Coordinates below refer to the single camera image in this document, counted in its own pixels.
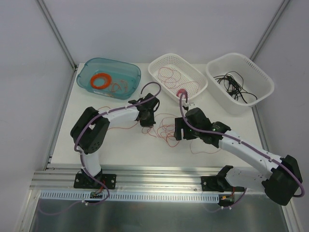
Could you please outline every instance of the white table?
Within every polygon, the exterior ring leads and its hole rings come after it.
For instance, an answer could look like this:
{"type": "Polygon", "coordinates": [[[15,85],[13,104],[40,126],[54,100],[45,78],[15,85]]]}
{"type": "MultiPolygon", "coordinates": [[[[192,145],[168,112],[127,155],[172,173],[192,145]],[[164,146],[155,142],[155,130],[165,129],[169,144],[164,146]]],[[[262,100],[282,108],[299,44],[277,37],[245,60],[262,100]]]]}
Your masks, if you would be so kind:
{"type": "MultiPolygon", "coordinates": [[[[141,81],[136,92],[130,99],[140,98],[141,88],[148,82],[152,81],[148,73],[148,64],[136,64],[141,70],[141,81]]],[[[79,73],[84,64],[78,67],[79,73]]],[[[194,65],[198,70],[205,74],[205,65],[194,65]]],[[[156,85],[149,85],[144,93],[157,91],[156,85]]],[[[168,97],[164,92],[158,96],[160,99],[160,107],[155,114],[174,114],[181,116],[178,104],[168,97]]],[[[123,106],[127,103],[124,100],[112,99],[97,94],[92,94],[80,88],[76,81],[74,82],[70,99],[65,111],[64,119],[61,125],[57,143],[52,156],[51,164],[80,164],[78,153],[73,149],[74,143],[70,136],[70,131],[83,111],[93,106],[98,109],[103,106],[111,108],[123,106]]],[[[212,122],[221,121],[231,127],[246,140],[261,146],[257,127],[251,110],[240,116],[233,116],[224,111],[224,109],[216,102],[207,89],[194,99],[194,103],[203,110],[205,115],[212,122]]],[[[156,117],[157,125],[164,116],[156,117]]],[[[121,127],[130,127],[132,123],[126,123],[121,127]]],[[[214,154],[192,154],[190,151],[190,143],[192,143],[192,151],[194,153],[207,151],[209,153],[217,151],[211,145],[202,143],[200,139],[191,141],[181,140],[176,147],[169,147],[161,138],[154,138],[149,135],[142,134],[140,125],[124,130],[113,129],[106,134],[102,147],[99,150],[100,164],[105,165],[133,165],[133,166],[156,166],[156,167],[223,167],[225,165],[233,165],[238,167],[247,167],[247,163],[243,162],[236,156],[226,152],[218,151],[214,154]]]]}

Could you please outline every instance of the teal plastic bin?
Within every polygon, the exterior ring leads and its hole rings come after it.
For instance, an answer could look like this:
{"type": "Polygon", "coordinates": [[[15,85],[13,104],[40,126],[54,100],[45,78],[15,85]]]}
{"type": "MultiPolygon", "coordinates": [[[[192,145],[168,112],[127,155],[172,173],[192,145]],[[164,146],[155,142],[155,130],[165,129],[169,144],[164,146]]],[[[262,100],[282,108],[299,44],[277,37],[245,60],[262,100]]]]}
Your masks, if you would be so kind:
{"type": "Polygon", "coordinates": [[[117,60],[93,58],[86,62],[76,82],[88,92],[125,100],[131,97],[140,83],[140,69],[117,60]]]}

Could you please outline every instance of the white plastic basket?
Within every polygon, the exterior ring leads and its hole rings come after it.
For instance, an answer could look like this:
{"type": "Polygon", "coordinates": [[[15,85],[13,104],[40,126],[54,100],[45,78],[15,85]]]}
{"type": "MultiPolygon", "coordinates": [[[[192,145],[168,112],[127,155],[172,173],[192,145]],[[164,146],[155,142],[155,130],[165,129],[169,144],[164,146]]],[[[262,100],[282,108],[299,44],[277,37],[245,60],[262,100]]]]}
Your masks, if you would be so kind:
{"type": "Polygon", "coordinates": [[[182,89],[188,92],[191,100],[208,85],[207,78],[191,64],[176,54],[165,54],[148,66],[148,72],[172,99],[179,102],[182,89]]]}
{"type": "MultiPolygon", "coordinates": [[[[274,91],[274,82],[271,78],[249,58],[239,53],[229,53],[209,62],[206,65],[206,74],[209,79],[208,91],[230,114],[237,115],[245,112],[274,91]],[[214,77],[225,75],[230,71],[236,71],[243,77],[243,88],[257,96],[257,99],[245,94],[247,102],[245,103],[241,98],[237,101],[228,95],[223,86],[224,83],[218,84],[214,77]]],[[[242,83],[238,75],[233,74],[233,77],[239,84],[242,83]]]]}

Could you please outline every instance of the white wall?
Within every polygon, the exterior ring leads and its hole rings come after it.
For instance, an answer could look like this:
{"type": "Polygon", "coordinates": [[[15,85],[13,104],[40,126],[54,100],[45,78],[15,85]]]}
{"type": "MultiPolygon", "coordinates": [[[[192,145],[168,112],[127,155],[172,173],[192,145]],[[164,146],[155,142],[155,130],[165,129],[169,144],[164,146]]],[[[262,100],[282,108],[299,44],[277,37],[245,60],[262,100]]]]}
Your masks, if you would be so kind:
{"type": "Polygon", "coordinates": [[[76,62],[250,56],[282,0],[45,0],[76,62]]]}
{"type": "Polygon", "coordinates": [[[309,1],[293,0],[255,61],[275,82],[274,93],[258,105],[270,150],[294,156],[307,194],[295,199],[309,231],[309,1]]]}
{"type": "Polygon", "coordinates": [[[72,69],[35,0],[0,1],[0,231],[46,157],[72,69]]]}

